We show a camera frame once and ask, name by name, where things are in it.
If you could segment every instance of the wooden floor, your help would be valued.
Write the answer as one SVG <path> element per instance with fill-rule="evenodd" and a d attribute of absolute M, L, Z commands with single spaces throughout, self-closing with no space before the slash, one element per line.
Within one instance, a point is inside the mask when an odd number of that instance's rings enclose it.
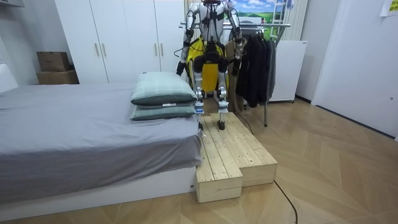
<path fill-rule="evenodd" d="M 206 100 L 205 110 L 215 113 L 216 104 Z M 262 107 L 241 115 L 277 160 L 276 181 L 298 223 L 398 223 L 398 142 L 300 100 L 271 104 L 268 128 Z M 293 224 L 294 213 L 277 186 L 266 184 L 217 202 L 198 204 L 192 193 L 6 223 Z"/>

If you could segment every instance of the pillowcase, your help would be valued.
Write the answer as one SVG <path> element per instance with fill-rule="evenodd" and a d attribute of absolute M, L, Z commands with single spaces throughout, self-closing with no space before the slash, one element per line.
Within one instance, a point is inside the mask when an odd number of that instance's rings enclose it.
<path fill-rule="evenodd" d="M 169 106 L 157 109 L 144 109 L 136 106 L 130 119 L 133 121 L 146 121 L 162 118 L 181 118 L 195 113 L 193 106 Z"/>
<path fill-rule="evenodd" d="M 194 103 L 197 96 L 190 85 L 172 72 L 147 72 L 139 75 L 131 97 L 135 105 L 157 105 L 167 103 Z"/>

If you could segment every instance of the wooden plank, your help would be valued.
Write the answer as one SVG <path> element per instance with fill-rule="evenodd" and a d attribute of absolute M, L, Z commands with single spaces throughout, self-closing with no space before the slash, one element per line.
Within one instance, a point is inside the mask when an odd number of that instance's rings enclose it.
<path fill-rule="evenodd" d="M 275 180 L 276 168 L 277 164 L 267 164 L 263 166 L 242 168 L 242 187 L 272 183 Z"/>
<path fill-rule="evenodd" d="M 243 177 L 197 183 L 198 203 L 241 196 Z"/>
<path fill-rule="evenodd" d="M 267 165 L 267 164 L 277 164 L 278 162 L 273 158 L 271 154 L 264 148 L 260 147 L 256 150 L 254 150 L 256 154 L 260 157 L 261 161 Z"/>
<path fill-rule="evenodd" d="M 241 151 L 243 151 L 244 155 L 250 162 L 250 165 L 264 165 L 259 156 L 253 151 L 251 146 L 246 142 L 241 133 L 236 129 L 236 127 L 228 119 L 228 117 L 225 117 L 225 129 L 227 130 L 227 132 L 229 132 L 230 135 L 234 136 L 237 146 L 240 148 Z"/>
<path fill-rule="evenodd" d="M 228 113 L 226 117 L 234 124 L 236 129 L 242 134 L 243 138 L 248 142 L 252 149 L 262 147 L 262 144 L 254 137 L 248 128 L 235 116 L 234 113 Z"/>
<path fill-rule="evenodd" d="M 213 120 L 213 124 L 217 126 L 217 121 L 219 120 L 218 114 L 210 114 L 210 116 L 211 119 Z M 229 151 L 231 152 L 238 167 L 241 168 L 241 167 L 251 166 L 250 162 L 248 161 L 244 153 L 237 147 L 237 144 L 235 140 L 232 138 L 232 136 L 230 136 L 226 130 L 219 131 L 219 133 L 223 137 L 224 142 L 227 145 Z"/>
<path fill-rule="evenodd" d="M 201 119 L 202 125 L 203 125 L 203 138 L 206 139 L 204 141 L 205 145 L 205 150 L 207 154 L 207 158 L 210 163 L 211 171 L 213 172 L 213 176 L 215 180 L 221 180 L 221 179 L 227 179 L 229 178 L 229 175 L 225 169 L 224 163 L 221 160 L 220 155 L 218 154 L 216 145 L 213 142 L 213 139 L 211 138 L 210 132 L 207 128 L 207 125 L 205 123 L 205 120 Z"/>
<path fill-rule="evenodd" d="M 224 167 L 228 173 L 230 178 L 233 177 L 242 177 L 242 172 L 239 170 L 238 165 L 236 164 L 231 152 L 229 151 L 227 145 L 224 142 L 224 139 L 221 137 L 220 133 L 218 132 L 218 128 L 215 126 L 212 118 L 210 116 L 204 116 L 207 130 L 209 130 L 211 134 L 211 138 L 219 139 L 219 141 L 215 142 L 215 146 L 217 151 L 223 161 Z"/>
<path fill-rule="evenodd" d="M 200 155 L 201 158 L 203 159 L 203 162 L 197 166 L 197 182 L 207 182 L 207 181 L 213 181 L 214 176 L 211 171 L 210 163 L 207 158 L 206 150 L 205 147 L 203 146 L 204 144 L 202 143 Z"/>

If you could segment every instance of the humanoid robot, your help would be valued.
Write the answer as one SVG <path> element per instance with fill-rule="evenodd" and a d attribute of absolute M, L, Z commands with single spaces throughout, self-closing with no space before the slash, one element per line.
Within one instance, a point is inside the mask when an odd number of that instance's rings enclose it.
<path fill-rule="evenodd" d="M 203 40 L 203 55 L 197 56 L 193 60 L 193 91 L 197 94 L 198 101 L 195 103 L 195 110 L 198 114 L 199 128 L 203 129 L 201 124 L 201 114 L 203 114 L 203 100 L 205 93 L 201 89 L 202 71 L 205 63 L 218 64 L 218 90 L 217 97 L 218 113 L 220 120 L 218 127 L 220 130 L 225 129 L 224 115 L 228 112 L 228 102 L 226 101 L 227 86 L 226 72 L 228 68 L 228 59 L 224 55 L 220 55 L 216 46 L 220 45 L 220 37 L 223 34 L 224 13 L 227 14 L 229 22 L 232 26 L 233 39 L 236 43 L 235 61 L 240 62 L 243 52 L 243 40 L 241 29 L 239 26 L 238 12 L 234 9 L 233 4 L 228 1 L 220 0 L 202 0 L 201 3 L 192 3 L 187 13 L 185 35 L 183 40 L 183 48 L 181 52 L 181 60 L 178 63 L 177 74 L 181 75 L 187 64 L 188 51 L 193 37 L 195 28 L 196 15 L 200 17 L 200 32 Z"/>

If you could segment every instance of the clothes rack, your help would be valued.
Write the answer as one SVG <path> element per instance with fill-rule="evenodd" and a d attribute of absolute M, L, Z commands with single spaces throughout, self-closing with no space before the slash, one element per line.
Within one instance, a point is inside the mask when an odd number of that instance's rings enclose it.
<path fill-rule="evenodd" d="M 185 28 L 185 22 L 181 22 L 178 28 Z M 199 29 L 200 23 L 195 23 L 195 26 L 193 27 L 194 29 Z M 224 30 L 231 30 L 232 25 L 229 22 L 224 22 Z M 280 39 L 282 38 L 285 29 L 288 27 L 291 27 L 290 24 L 252 24 L 252 23 L 241 23 L 241 30 L 264 30 L 266 27 L 279 27 L 280 30 L 278 31 L 277 34 L 277 39 L 275 41 L 276 46 L 278 46 L 278 43 Z M 268 103 L 264 105 L 264 127 L 268 127 Z"/>

